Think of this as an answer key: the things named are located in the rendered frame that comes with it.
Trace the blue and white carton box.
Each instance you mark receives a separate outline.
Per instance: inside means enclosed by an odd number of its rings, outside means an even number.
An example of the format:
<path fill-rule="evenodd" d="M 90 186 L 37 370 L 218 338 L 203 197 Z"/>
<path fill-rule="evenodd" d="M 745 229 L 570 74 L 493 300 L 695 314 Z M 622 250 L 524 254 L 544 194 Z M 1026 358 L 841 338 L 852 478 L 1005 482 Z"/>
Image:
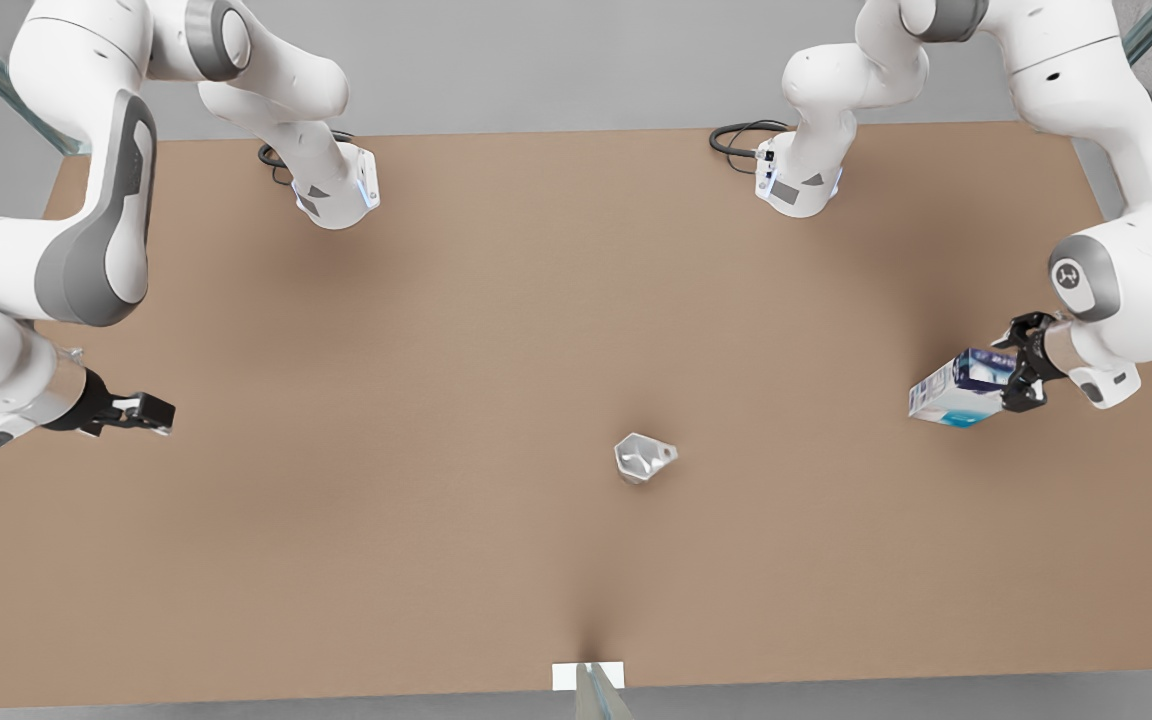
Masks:
<path fill-rule="evenodd" d="M 910 388 L 908 415 L 947 427 L 973 427 L 1005 410 L 1002 391 L 1015 369 L 1011 354 L 965 348 Z"/>

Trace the small silver metal cup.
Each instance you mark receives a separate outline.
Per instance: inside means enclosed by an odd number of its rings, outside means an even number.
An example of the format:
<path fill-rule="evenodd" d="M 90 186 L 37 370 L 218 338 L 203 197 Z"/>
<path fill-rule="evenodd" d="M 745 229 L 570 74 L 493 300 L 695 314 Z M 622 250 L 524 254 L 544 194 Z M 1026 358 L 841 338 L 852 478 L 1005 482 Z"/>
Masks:
<path fill-rule="evenodd" d="M 617 473 L 631 486 L 649 482 L 679 456 L 675 446 L 641 433 L 626 435 L 613 450 Z"/>

